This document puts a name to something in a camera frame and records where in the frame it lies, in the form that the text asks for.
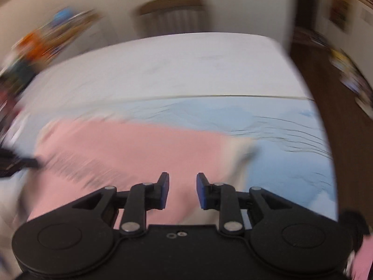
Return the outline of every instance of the floor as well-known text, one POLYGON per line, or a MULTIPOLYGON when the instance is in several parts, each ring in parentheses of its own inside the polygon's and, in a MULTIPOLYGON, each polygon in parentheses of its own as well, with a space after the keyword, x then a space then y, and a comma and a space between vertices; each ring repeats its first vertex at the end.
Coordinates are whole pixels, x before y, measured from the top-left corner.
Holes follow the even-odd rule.
POLYGON ((293 44, 291 58, 304 77, 324 122, 334 159, 340 211, 362 212, 373 224, 373 120, 339 81, 325 49, 293 44))

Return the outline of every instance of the chair backrest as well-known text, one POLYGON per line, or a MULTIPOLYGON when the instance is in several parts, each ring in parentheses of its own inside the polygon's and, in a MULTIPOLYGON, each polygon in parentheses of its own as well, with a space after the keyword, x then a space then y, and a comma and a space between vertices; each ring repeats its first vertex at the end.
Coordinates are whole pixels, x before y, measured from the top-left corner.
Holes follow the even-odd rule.
POLYGON ((153 0, 137 8, 135 16, 143 37, 210 31, 203 0, 153 0))

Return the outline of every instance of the pink cloth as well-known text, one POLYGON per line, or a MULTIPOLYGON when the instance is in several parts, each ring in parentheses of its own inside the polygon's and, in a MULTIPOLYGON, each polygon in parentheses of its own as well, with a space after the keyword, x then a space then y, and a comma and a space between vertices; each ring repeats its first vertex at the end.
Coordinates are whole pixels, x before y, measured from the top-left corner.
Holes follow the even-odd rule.
POLYGON ((166 209, 148 212, 148 224, 175 224, 199 206, 196 175, 219 182, 228 136, 154 124, 61 120, 42 138, 36 155, 45 167, 36 178, 30 219, 104 186, 118 191, 170 174, 166 209))
POLYGON ((373 262, 373 235, 364 236, 363 244, 355 255, 352 263, 351 278, 353 280, 367 280, 373 262))

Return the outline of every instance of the white table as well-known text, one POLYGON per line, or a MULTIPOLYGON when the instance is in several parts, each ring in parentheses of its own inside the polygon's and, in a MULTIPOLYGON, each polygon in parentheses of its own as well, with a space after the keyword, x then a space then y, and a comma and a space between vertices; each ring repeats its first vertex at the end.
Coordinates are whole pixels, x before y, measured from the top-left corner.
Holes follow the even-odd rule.
POLYGON ((130 41, 67 60, 40 73, 21 103, 38 112, 153 98, 310 98, 306 89, 272 39, 190 33, 130 41))

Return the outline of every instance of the pink object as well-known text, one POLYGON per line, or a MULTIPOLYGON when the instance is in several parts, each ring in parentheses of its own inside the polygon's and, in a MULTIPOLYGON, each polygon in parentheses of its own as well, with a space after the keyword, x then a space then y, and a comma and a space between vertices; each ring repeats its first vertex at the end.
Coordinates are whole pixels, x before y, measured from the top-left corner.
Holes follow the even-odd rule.
POLYGON ((42 137, 36 155, 45 167, 36 178, 30 219, 104 186, 118 191, 170 174, 165 210, 148 212, 148 224, 175 224, 199 206, 196 175, 222 180, 228 136, 154 124, 61 120, 42 137))
POLYGON ((352 263, 351 278, 367 280, 373 262, 373 235, 364 236, 363 244, 355 255, 352 263))

